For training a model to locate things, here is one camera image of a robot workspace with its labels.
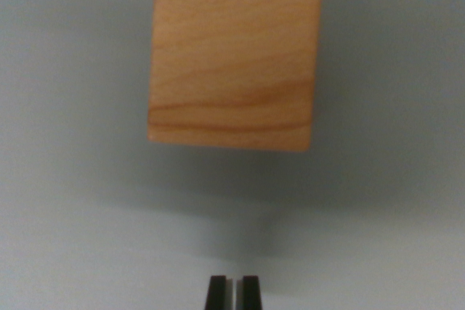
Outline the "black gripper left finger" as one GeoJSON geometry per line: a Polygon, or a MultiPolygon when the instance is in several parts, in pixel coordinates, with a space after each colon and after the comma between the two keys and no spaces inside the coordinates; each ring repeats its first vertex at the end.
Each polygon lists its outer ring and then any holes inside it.
{"type": "Polygon", "coordinates": [[[226,275],[213,275],[209,280],[205,310],[231,310],[233,284],[226,275]]]}

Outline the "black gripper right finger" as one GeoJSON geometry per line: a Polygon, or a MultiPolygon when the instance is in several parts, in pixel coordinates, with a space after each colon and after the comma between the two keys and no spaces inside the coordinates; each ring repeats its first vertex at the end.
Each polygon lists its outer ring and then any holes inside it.
{"type": "Polygon", "coordinates": [[[258,276],[246,275],[237,281],[235,308],[237,310],[263,309],[258,276]]]}

